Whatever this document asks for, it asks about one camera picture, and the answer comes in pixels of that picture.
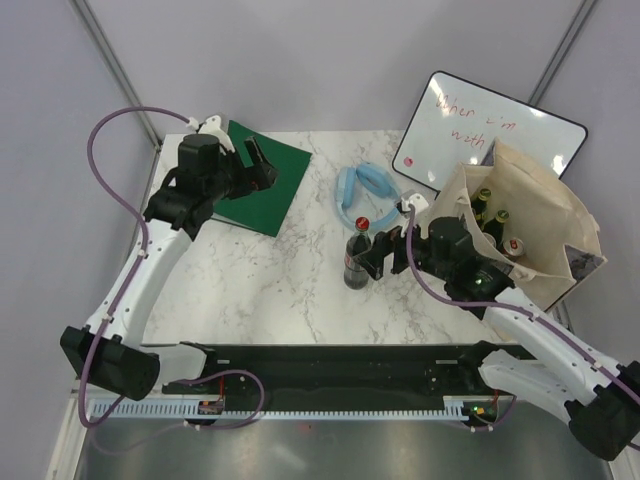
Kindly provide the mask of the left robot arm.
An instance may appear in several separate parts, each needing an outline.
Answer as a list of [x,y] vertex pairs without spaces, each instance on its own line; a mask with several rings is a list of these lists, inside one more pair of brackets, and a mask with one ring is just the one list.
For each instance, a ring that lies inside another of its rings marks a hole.
[[278,175],[257,139],[244,146],[245,165],[218,134],[189,134],[177,148],[177,164],[149,198],[139,247],[103,304],[81,328],[67,327],[60,346],[85,384],[139,401],[161,382],[185,379],[198,393],[219,382],[219,369],[200,350],[181,345],[160,353],[141,346],[157,298],[177,261],[193,244],[215,205],[271,188]]

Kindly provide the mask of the silver beverage can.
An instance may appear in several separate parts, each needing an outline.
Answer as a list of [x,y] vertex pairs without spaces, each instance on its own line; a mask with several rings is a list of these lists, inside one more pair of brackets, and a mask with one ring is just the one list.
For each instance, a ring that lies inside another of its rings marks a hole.
[[524,243],[517,237],[507,238],[499,245],[500,253],[511,261],[517,262],[525,255]]

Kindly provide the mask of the dark cola bottle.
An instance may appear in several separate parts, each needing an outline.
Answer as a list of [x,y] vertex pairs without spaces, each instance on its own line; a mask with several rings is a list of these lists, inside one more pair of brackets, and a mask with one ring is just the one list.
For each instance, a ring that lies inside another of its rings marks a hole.
[[354,226],[355,233],[346,243],[343,280],[350,289],[361,290],[367,285],[369,275],[355,258],[366,252],[372,245],[369,236],[370,221],[361,216],[355,220]]

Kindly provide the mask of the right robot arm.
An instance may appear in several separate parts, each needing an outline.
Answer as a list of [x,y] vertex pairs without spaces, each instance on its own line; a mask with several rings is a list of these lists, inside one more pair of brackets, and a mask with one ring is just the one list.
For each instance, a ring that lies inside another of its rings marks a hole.
[[425,273],[443,280],[445,293],[436,300],[507,333],[537,361],[529,364],[482,344],[476,359],[458,368],[465,391],[477,394],[489,387],[537,406],[566,424],[602,460],[613,461],[625,449],[639,447],[638,362],[624,365],[554,322],[494,261],[475,250],[461,220],[437,218],[427,237],[414,223],[380,232],[355,261],[378,280],[387,256],[393,258],[394,273],[410,269],[416,280]]

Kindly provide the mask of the beige canvas bag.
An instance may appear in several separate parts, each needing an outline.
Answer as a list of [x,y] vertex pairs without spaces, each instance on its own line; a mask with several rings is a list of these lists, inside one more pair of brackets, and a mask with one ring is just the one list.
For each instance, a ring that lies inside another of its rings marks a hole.
[[[599,226],[573,191],[534,158],[498,140],[487,156],[490,166],[457,165],[416,223],[426,230],[439,217],[464,220],[475,250],[504,266],[533,303],[548,310],[607,263]],[[482,188],[491,191],[489,219],[500,210],[509,213],[504,237],[522,241],[522,259],[503,255],[477,225],[471,197]]]

